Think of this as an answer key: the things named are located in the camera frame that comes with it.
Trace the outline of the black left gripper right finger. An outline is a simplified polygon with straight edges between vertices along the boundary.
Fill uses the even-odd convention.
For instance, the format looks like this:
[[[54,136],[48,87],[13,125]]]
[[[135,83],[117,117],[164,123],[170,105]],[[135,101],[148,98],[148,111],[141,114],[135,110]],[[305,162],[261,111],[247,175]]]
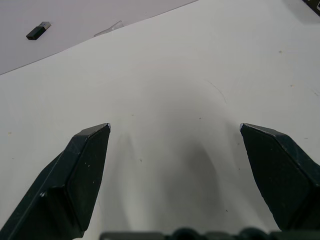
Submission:
[[[255,183],[281,230],[319,230],[320,166],[288,135],[240,126]]]

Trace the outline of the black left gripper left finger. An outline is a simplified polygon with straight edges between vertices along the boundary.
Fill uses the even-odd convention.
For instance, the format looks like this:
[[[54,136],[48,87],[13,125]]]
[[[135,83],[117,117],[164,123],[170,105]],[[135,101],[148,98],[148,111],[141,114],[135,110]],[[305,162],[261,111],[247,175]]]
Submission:
[[[2,229],[2,240],[73,240],[88,229],[100,190],[111,126],[75,134],[37,176]]]

